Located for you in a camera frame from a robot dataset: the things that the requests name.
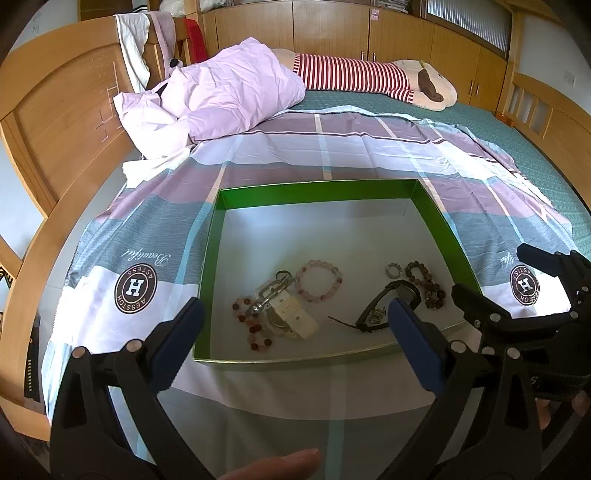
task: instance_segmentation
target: red cloth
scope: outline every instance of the red cloth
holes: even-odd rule
[[[345,92],[385,93],[412,103],[414,92],[404,71],[394,63],[378,63],[297,53],[294,73],[307,90],[342,90]]]
[[[189,32],[189,44],[191,45],[191,55],[195,63],[201,63],[207,60],[207,49],[201,35],[201,29],[195,20],[185,18],[185,25],[187,25],[187,32]]]

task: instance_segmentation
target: green mattress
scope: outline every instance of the green mattress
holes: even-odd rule
[[[573,225],[573,240],[591,256],[591,215],[562,175],[516,129],[499,122],[490,112],[457,103],[443,112],[431,112],[377,93],[306,92],[295,110],[355,105],[373,113],[407,113],[451,125],[464,125],[479,138],[496,143],[515,159],[523,174],[546,195],[556,210]]]

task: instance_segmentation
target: black badge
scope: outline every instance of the black badge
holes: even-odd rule
[[[533,305],[540,295],[540,282],[525,265],[517,265],[511,270],[511,290],[522,305]]]
[[[123,313],[138,313],[154,298],[157,284],[152,265],[140,263],[129,267],[115,284],[115,305]]]

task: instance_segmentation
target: metal screw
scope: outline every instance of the metal screw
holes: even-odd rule
[[[466,344],[464,342],[461,342],[460,340],[454,340],[450,344],[450,348],[456,353],[464,353],[468,349]]]
[[[142,340],[130,340],[125,345],[125,348],[128,352],[137,352],[140,348],[142,348]]]
[[[77,346],[76,348],[74,348],[74,351],[72,352],[72,356],[74,358],[80,358],[85,353],[86,353],[86,348],[84,348],[83,346]]]
[[[513,360],[517,360],[521,356],[521,353],[514,346],[510,346],[507,349],[507,355],[509,356],[509,358],[512,358]]]

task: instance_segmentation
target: wooden footboard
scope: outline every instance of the wooden footboard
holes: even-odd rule
[[[189,64],[184,20],[175,24],[177,55]],[[152,26],[144,59],[151,87],[164,79]],[[22,260],[0,236],[0,265],[15,278],[0,336],[0,407],[16,431],[48,440],[46,416],[23,406],[37,306],[78,218],[133,147],[113,107],[115,95],[132,92],[114,17],[68,25],[16,49],[0,67],[0,91],[2,140],[44,216]]]
[[[503,113],[591,207],[591,115],[539,80],[514,74]]]

